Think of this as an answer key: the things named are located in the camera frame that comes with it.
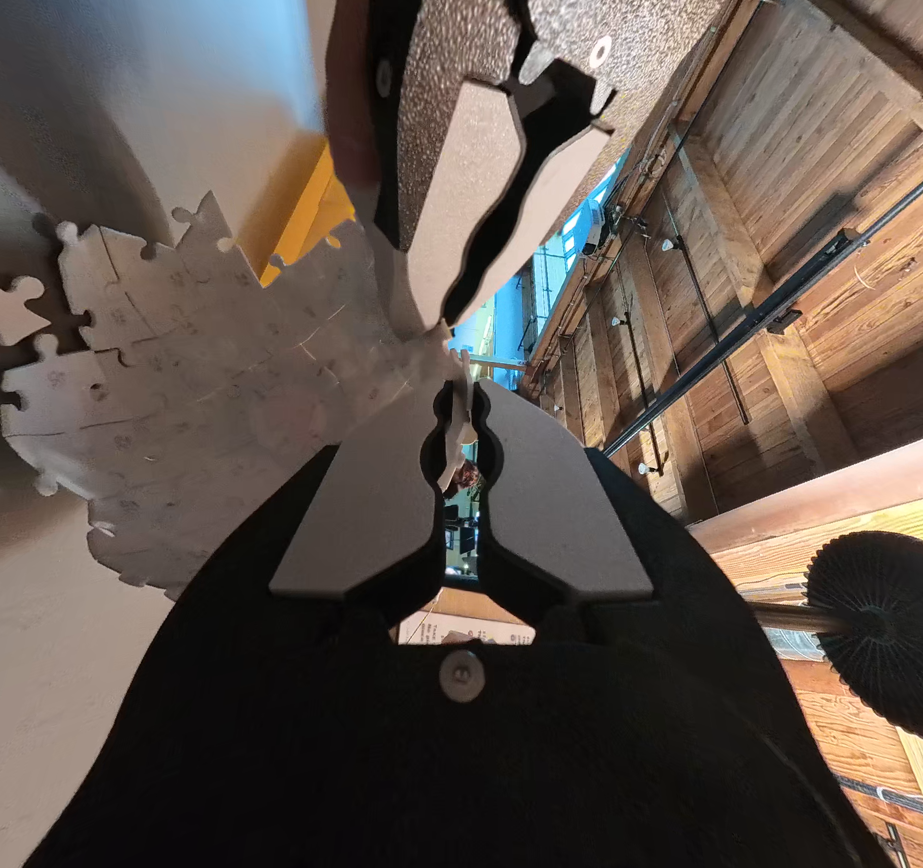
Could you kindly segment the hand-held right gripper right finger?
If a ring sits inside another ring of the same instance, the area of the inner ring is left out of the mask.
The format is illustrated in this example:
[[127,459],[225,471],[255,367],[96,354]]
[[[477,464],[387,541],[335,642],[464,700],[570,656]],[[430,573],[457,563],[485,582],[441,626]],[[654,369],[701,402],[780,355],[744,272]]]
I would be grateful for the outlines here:
[[478,578],[502,607],[650,599],[651,579],[586,451],[566,427],[486,379],[475,384],[485,490]]

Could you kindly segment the bright window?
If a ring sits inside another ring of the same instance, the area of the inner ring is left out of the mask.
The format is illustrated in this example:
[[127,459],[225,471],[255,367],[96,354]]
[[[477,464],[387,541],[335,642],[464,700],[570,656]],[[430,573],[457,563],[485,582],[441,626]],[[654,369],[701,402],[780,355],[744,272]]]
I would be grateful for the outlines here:
[[[618,192],[620,173],[629,153],[625,151],[605,172],[590,196],[604,204]],[[501,362],[527,363],[543,336],[564,285],[579,266],[595,263],[602,246],[593,256],[574,251],[573,228],[578,220],[577,206],[563,224],[498,292],[482,305],[473,317],[454,330],[450,348],[472,356]]]

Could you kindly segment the metal rod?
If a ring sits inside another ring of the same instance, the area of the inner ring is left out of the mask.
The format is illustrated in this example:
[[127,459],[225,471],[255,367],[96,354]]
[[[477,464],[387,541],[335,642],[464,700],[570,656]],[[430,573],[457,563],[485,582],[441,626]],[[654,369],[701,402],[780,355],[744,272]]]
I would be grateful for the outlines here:
[[747,601],[746,605],[763,629],[816,634],[848,633],[852,630],[846,619],[824,608],[761,601]]

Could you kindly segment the white ceiling projector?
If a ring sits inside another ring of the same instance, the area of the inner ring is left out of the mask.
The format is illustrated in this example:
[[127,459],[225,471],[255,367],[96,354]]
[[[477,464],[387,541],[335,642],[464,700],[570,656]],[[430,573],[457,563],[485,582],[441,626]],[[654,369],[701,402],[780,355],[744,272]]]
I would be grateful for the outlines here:
[[605,245],[612,232],[612,215],[597,197],[587,198],[578,210],[578,220],[573,228],[574,251],[583,256],[593,256]]

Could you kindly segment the yellow panel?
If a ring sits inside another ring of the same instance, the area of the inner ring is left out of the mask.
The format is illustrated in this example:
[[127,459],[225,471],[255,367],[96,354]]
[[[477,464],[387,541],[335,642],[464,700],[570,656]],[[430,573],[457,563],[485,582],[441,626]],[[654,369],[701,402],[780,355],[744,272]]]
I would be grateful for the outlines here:
[[355,221],[354,206],[335,174],[329,141],[324,138],[317,163],[260,274],[260,285],[271,285],[283,268],[302,259],[321,241],[339,248],[340,240],[333,231],[348,221]]

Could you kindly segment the white puzzle piece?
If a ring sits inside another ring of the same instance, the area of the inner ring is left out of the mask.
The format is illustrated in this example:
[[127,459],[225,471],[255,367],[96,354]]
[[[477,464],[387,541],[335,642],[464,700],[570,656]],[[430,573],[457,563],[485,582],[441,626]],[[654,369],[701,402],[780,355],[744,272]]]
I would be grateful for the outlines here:
[[51,325],[51,321],[27,307],[29,301],[40,298],[43,293],[44,285],[31,275],[17,276],[8,289],[1,289],[2,347],[15,346]]

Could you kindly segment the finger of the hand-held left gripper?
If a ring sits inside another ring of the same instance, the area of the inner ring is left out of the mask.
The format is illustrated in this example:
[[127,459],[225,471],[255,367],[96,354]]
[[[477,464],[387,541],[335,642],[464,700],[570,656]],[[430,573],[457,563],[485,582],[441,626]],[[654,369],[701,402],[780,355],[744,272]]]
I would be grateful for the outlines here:
[[[528,251],[489,253],[474,278],[474,235],[498,206],[525,154],[515,101],[503,89],[463,82],[409,249],[399,258],[401,322],[463,322],[522,267]],[[460,312],[450,291],[464,277]]]
[[528,185],[512,185],[475,232],[465,268],[444,305],[447,325],[465,322],[532,257],[608,142],[589,126],[535,169]]

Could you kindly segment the partly built white puzzle ball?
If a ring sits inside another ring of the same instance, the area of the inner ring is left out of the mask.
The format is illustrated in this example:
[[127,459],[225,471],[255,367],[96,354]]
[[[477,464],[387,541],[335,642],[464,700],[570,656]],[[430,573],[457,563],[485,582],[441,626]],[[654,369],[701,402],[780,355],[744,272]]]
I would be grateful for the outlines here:
[[2,436],[36,489],[82,498],[93,559],[172,600],[319,451],[467,368],[444,321],[398,339],[356,222],[263,287],[239,247],[223,248],[213,193],[175,218],[187,224],[175,247],[58,224],[86,347],[62,352],[48,326],[2,379]]

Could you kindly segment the white paper sign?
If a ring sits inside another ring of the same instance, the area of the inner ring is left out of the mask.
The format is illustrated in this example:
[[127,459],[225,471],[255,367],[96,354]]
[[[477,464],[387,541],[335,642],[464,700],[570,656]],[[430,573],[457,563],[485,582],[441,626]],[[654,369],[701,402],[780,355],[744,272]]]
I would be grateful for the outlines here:
[[398,628],[400,645],[444,645],[480,642],[486,645],[530,645],[534,628],[512,621],[472,618],[420,610]]

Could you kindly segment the person's left hand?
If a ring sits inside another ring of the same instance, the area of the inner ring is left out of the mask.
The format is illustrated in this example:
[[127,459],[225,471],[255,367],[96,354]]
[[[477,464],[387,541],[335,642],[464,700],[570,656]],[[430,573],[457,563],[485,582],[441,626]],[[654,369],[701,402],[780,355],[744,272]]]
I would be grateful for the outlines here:
[[337,178],[352,193],[375,186],[379,167],[367,75],[370,0],[334,0],[326,49],[326,123]]

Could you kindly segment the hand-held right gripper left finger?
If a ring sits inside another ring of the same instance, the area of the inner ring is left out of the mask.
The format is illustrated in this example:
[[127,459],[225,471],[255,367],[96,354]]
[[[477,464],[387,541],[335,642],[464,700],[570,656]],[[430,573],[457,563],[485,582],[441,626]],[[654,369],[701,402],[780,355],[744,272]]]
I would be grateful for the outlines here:
[[340,443],[270,583],[282,597],[429,601],[445,572],[453,383],[392,401]]

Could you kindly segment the black pleated round fixture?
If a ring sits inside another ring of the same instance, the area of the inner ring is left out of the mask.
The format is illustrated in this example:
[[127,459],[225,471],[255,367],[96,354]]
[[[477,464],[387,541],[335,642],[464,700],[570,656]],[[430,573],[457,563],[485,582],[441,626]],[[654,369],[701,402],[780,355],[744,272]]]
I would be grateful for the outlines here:
[[806,597],[848,627],[818,635],[845,685],[895,727],[921,736],[921,539],[859,531],[829,541],[810,562]]

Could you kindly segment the black ceiling pipe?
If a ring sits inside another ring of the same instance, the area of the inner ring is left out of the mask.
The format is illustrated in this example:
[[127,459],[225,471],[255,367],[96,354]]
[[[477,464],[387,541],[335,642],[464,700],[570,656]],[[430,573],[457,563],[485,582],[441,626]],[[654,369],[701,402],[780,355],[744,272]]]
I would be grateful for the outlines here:
[[611,445],[603,449],[603,455],[606,458],[613,457],[618,450],[625,447],[661,417],[709,374],[724,365],[733,354],[756,335],[770,329],[787,329],[792,324],[792,320],[787,317],[788,313],[809,290],[818,285],[841,263],[846,262],[854,252],[867,246],[871,239],[902,214],[906,208],[916,203],[921,196],[922,184],[917,183],[882,216],[875,219],[869,228],[860,232],[847,228],[841,229],[814,255],[803,262],[761,304],[751,307],[743,318],[724,337],[720,338],[707,354],[681,374],[673,385],[668,387],[663,394],[659,394],[650,408],[642,412],[640,417],[629,424]]

